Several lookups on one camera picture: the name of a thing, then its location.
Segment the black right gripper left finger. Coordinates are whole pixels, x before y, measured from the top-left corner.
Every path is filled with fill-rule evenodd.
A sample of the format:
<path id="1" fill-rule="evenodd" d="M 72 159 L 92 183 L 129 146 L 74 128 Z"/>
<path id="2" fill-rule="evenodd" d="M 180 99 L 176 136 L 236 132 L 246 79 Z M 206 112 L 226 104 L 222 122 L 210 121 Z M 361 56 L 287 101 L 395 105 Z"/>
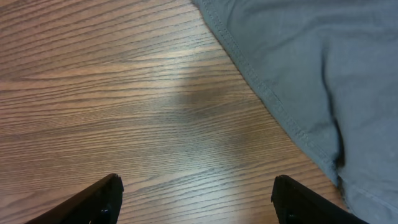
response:
<path id="1" fill-rule="evenodd" d="M 121 177 L 109 174 L 26 224 L 116 224 L 123 192 Z"/>

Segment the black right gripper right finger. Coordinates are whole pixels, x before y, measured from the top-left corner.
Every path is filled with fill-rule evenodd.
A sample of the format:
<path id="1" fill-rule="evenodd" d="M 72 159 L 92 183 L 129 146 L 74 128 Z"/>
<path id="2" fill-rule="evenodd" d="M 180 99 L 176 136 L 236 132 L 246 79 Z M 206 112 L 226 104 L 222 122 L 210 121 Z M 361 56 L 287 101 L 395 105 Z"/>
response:
<path id="1" fill-rule="evenodd" d="M 287 175 L 275 178 L 271 202 L 280 224 L 368 224 Z"/>

